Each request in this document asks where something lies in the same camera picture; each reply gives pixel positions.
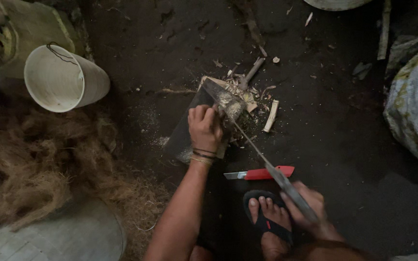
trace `white bucket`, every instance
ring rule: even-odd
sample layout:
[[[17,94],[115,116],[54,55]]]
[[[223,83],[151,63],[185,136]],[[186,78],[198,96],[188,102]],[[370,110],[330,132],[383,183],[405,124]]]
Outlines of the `white bucket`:
[[[343,11],[363,6],[372,0],[304,0],[318,9],[327,11]]]
[[[111,87],[109,76],[96,64],[56,45],[36,48],[24,68],[32,98],[46,110],[66,112],[92,104]]]

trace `flip-flop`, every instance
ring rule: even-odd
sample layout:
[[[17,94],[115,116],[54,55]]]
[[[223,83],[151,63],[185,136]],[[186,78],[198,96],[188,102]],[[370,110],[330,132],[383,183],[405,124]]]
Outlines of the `flip-flop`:
[[[272,199],[273,203],[279,206],[280,208],[286,208],[283,201],[278,200],[277,197],[268,191],[264,190],[251,190],[248,191],[246,194],[244,194],[243,197],[243,205],[244,205],[244,211],[246,212],[247,217],[249,218],[249,221],[259,228],[262,233],[265,232],[271,232],[275,234],[276,236],[280,237],[287,243],[289,243],[291,246],[293,246],[293,235],[291,231],[288,231],[288,229],[282,227],[281,225],[273,222],[272,220],[268,219],[264,216],[264,213],[262,213],[261,206],[259,206],[259,212],[257,215],[256,223],[253,223],[253,217],[251,216],[251,212],[249,211],[249,200],[251,198],[255,198],[259,200],[260,196],[264,196],[266,199],[269,197]]]

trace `dark floor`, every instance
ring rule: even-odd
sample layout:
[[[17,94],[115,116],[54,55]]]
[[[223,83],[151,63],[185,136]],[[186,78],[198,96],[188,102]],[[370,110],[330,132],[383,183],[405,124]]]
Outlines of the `dark floor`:
[[[264,118],[245,128],[274,165],[295,166],[292,179],[325,196],[330,220],[353,246],[380,258],[414,251],[418,160],[392,138],[382,117],[386,64],[375,59],[381,1],[338,13],[301,0],[254,2],[269,58],[252,83],[276,85],[269,93],[281,110],[275,133],[261,131]],[[196,90],[201,76],[221,78],[235,62],[247,72],[261,53],[241,12],[228,0],[98,0],[84,3],[82,12],[96,63],[112,79],[101,103],[120,125],[124,155],[175,189],[186,166],[163,155],[162,144],[194,94],[160,90]],[[280,63],[272,63],[275,56]],[[226,66],[215,67],[214,59]],[[351,71],[361,61],[373,68],[353,82]],[[271,181],[227,181],[222,173],[262,166],[251,147],[230,147],[210,174],[201,235],[220,259],[261,258],[241,199],[249,189],[278,188]],[[296,239],[307,241],[300,232]]]

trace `red utility knife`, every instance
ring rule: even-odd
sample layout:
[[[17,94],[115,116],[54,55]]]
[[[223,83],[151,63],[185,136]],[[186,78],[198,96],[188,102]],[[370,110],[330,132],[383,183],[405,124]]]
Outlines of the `red utility knife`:
[[[276,166],[276,169],[280,170],[285,177],[290,177],[293,174],[294,167],[291,166]],[[224,173],[227,179],[244,179],[244,180],[259,180],[259,179],[272,179],[267,169],[253,169],[242,172]]]

